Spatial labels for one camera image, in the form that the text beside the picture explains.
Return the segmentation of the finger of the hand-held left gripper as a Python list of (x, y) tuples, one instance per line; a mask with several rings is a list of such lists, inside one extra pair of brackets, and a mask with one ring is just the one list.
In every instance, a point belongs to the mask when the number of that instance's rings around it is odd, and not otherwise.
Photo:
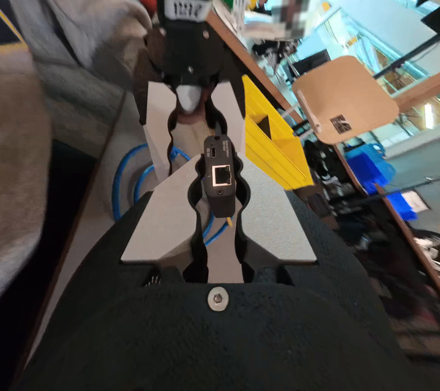
[(245, 155), (245, 116), (230, 82), (221, 82), (206, 100), (206, 123), (209, 128), (227, 135), (236, 152)]
[(170, 153), (173, 136), (170, 128), (177, 110), (177, 96), (164, 83), (148, 82), (144, 132), (156, 176), (161, 183), (171, 174)]

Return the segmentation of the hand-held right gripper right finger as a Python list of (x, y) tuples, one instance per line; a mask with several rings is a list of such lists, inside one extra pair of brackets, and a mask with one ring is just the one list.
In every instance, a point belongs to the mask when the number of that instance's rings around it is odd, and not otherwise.
[(234, 249), (244, 282), (288, 266), (312, 266), (316, 254), (288, 193), (243, 154), (234, 158), (236, 214)]

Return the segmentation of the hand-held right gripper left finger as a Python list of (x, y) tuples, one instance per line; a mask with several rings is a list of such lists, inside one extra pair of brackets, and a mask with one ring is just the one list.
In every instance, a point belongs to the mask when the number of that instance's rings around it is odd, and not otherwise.
[(123, 264), (163, 270), (174, 267), (189, 283), (207, 283), (208, 256), (202, 237), (201, 214), (205, 172), (198, 154), (157, 185), (121, 255)]

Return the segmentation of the yellow plastic bin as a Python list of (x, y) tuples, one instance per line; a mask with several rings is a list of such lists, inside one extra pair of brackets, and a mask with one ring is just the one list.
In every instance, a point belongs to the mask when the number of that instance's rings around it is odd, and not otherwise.
[(313, 186), (300, 138), (247, 75), (245, 155), (285, 190)]

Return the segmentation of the black ethernet adapter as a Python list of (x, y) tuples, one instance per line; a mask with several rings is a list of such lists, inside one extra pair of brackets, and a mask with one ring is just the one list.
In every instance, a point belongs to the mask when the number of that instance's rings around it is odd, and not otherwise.
[(209, 206), (216, 218), (235, 212), (234, 147), (227, 135), (208, 136), (204, 141), (203, 180)]

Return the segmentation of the black monitor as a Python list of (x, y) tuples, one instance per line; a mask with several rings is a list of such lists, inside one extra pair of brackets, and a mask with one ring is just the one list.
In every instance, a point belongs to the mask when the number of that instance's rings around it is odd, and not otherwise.
[(293, 64), (295, 71), (299, 76), (306, 74), (307, 72), (329, 62), (331, 60), (329, 53), (326, 49), (317, 52), (307, 58), (299, 60)]

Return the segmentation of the person's grey sweater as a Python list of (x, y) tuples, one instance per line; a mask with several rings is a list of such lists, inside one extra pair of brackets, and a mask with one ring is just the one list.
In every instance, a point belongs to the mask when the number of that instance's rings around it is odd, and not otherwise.
[(1, 295), (40, 240), (52, 142), (100, 155), (150, 29), (137, 0), (1, 0)]

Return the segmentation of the blue plastic bin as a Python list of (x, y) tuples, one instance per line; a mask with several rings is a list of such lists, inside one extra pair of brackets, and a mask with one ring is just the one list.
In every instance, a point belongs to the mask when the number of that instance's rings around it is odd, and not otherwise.
[(385, 148), (380, 143), (357, 146), (344, 157), (360, 185), (368, 195), (377, 193), (376, 186), (385, 187), (393, 180), (396, 170), (385, 159)]
[(400, 192), (390, 193), (385, 196), (385, 198), (391, 203), (393, 209), (404, 221), (410, 222), (417, 220), (417, 213), (413, 211)]

